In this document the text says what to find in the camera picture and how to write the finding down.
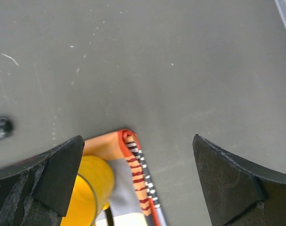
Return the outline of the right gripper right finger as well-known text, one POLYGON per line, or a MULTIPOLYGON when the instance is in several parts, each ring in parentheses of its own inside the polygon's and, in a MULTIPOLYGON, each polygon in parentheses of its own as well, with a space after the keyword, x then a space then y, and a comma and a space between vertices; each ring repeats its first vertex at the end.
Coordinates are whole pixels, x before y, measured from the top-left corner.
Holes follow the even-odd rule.
POLYGON ((213 226, 286 226, 286 174, 196 134, 193 152, 213 226))

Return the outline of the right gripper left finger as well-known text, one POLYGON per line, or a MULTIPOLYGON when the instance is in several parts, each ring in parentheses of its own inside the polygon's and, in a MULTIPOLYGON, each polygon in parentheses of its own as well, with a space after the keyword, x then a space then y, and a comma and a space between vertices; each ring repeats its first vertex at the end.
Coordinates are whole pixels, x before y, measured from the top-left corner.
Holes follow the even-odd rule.
POLYGON ((0 168, 0 226, 58 226, 67 214, 84 140, 0 168))

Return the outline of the yellow transparent mug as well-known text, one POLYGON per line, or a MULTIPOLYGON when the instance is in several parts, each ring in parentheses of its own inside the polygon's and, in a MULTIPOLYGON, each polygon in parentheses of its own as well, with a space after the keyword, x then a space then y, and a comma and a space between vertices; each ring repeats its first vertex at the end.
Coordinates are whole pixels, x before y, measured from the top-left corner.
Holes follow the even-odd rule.
POLYGON ((114 174, 103 159, 84 155, 62 226, 93 226, 114 188, 114 174))

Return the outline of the colourful patchwork placemat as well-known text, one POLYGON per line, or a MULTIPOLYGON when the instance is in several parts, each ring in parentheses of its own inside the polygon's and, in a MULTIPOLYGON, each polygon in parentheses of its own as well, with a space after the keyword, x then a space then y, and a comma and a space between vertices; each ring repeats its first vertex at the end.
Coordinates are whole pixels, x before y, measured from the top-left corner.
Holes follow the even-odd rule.
POLYGON ((115 226, 165 226, 158 195, 137 135, 128 129, 85 141, 84 155, 105 160, 114 173, 109 206, 115 226))

